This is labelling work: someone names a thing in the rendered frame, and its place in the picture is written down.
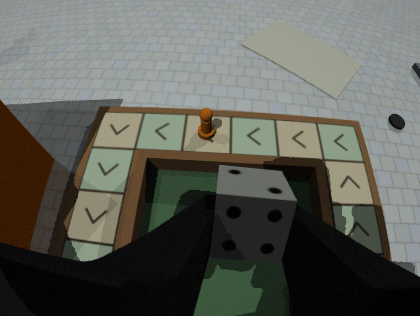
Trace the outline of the white die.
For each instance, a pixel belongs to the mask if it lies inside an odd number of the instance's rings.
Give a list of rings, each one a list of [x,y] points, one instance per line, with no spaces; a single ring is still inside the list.
[[[295,206],[282,171],[219,165],[210,258],[282,262]]]

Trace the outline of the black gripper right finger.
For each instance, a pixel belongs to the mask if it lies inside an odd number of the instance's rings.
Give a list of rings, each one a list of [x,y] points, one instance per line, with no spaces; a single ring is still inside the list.
[[[284,278],[294,316],[420,316],[420,278],[295,206]]]

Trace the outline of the beige flat mat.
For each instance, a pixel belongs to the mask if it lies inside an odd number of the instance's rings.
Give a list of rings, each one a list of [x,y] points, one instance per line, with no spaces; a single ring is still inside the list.
[[[362,66],[280,20],[241,45],[282,66],[334,100]]]

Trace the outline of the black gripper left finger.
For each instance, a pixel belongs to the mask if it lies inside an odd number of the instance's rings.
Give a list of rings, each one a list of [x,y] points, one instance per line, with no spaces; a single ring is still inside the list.
[[[215,195],[90,262],[0,243],[0,316],[193,316]]]

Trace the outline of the brown game pawn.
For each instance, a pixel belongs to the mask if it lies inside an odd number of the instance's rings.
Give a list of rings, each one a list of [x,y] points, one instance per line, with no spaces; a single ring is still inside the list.
[[[199,111],[199,118],[201,118],[201,125],[198,126],[198,135],[202,139],[211,139],[214,137],[214,126],[211,125],[211,118],[213,118],[213,110],[209,107],[203,107]]]

